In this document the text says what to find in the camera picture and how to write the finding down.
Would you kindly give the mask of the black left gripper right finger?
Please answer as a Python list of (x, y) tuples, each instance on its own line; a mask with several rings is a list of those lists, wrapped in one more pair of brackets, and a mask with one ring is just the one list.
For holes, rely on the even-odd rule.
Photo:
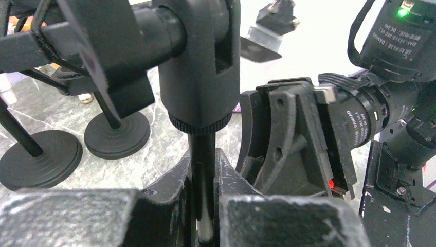
[(215, 151), (218, 246), (370, 246), (343, 200), (261, 194)]

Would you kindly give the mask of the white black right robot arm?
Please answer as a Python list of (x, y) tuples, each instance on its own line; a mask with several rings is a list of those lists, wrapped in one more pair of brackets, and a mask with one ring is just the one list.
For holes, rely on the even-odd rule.
[(385, 1), (360, 71), (274, 80), (241, 95), (237, 172), (265, 195), (353, 199), (351, 151), (371, 143), (359, 215), (373, 246), (435, 246), (435, 193), (423, 167), (435, 156), (435, 1)]

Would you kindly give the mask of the black round-base mic stand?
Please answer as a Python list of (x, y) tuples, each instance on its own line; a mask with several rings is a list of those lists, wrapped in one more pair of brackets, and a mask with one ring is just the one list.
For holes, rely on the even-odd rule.
[(105, 160), (128, 157), (145, 146), (151, 128), (148, 119), (140, 112), (117, 120), (104, 103), (92, 79), (59, 67), (51, 78), (67, 88), (64, 94), (78, 96), (92, 93), (102, 113), (94, 117), (84, 132), (84, 143), (90, 153)]
[(1, 157), (1, 184), (22, 188), (52, 188), (68, 178), (83, 155), (81, 142), (61, 130), (30, 135), (1, 101), (1, 125), (16, 140)]

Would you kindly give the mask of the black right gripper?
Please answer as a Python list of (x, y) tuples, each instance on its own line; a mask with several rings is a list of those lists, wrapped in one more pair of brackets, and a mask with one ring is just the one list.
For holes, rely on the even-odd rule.
[(241, 94), (236, 171), (259, 192), (355, 197), (351, 154), (340, 149), (321, 95), (309, 78), (271, 81)]

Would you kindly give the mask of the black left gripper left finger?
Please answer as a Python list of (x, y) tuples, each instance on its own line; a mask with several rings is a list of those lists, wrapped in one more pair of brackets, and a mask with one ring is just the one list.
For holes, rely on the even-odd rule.
[(190, 155), (143, 190), (24, 190), (1, 203), (1, 246), (191, 246)]

